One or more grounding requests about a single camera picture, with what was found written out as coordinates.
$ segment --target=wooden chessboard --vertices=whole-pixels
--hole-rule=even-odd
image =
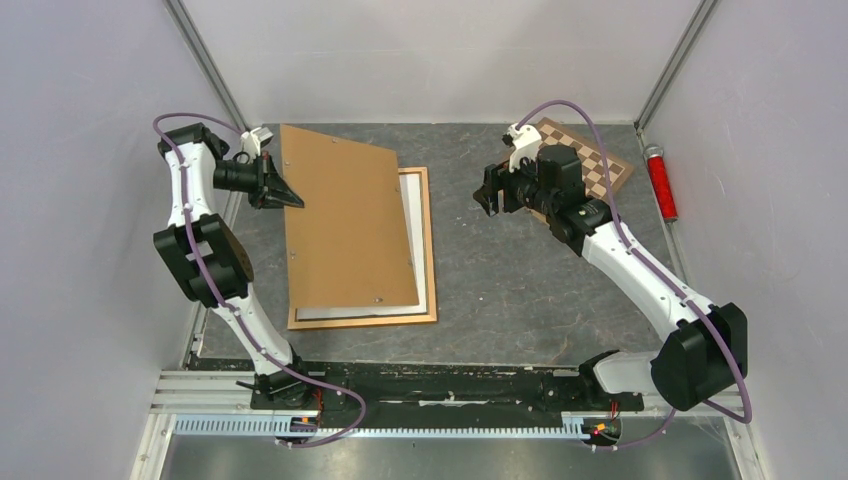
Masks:
[[[586,195],[605,199],[607,184],[604,179],[604,165],[601,163],[601,153],[597,145],[577,135],[572,130],[563,127],[549,118],[543,118],[536,124],[536,129],[542,134],[542,143],[556,145],[561,143],[577,150],[577,156],[583,162],[583,181],[586,182]],[[610,166],[612,191],[617,192],[633,173],[633,165],[607,152]]]

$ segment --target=gray floor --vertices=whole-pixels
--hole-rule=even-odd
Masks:
[[[624,441],[658,420],[625,419]],[[403,440],[349,438],[287,450],[270,438],[180,436],[162,473],[168,480],[296,478],[392,479],[690,479],[741,478],[721,419],[678,418],[653,443],[592,453],[572,440]]]
[[[274,325],[303,357],[574,365],[609,349],[656,349],[633,303],[600,271],[557,242],[525,212],[487,218],[471,199],[483,167],[503,158],[503,125],[322,124],[304,128],[398,152],[401,166],[430,174],[439,323],[288,332],[283,214],[239,210],[234,232],[256,270],[255,288]],[[583,126],[575,126],[588,136]],[[607,148],[637,166],[616,196],[642,244],[670,264],[668,249],[629,126],[601,128]],[[279,162],[279,145],[269,148]],[[210,315],[203,357],[247,358],[235,335]]]

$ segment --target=red tube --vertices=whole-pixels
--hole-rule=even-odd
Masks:
[[[677,220],[677,207],[674,205],[674,197],[671,194],[671,184],[668,182],[668,174],[663,161],[663,150],[657,145],[645,147],[645,162],[648,164],[648,175],[654,186],[654,195],[660,206],[660,213],[666,223]]]

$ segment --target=gray wall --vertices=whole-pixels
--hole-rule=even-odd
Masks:
[[[150,122],[221,110],[157,0],[2,2],[0,58],[0,478],[127,478],[188,329]]]
[[[250,122],[503,123],[632,122],[698,0],[185,3]]]
[[[848,3],[722,2],[648,135],[692,283],[748,314],[760,454],[844,478]]]

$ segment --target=brown cardboard lid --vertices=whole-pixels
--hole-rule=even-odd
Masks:
[[[397,154],[284,125],[289,299],[299,307],[415,305]]]

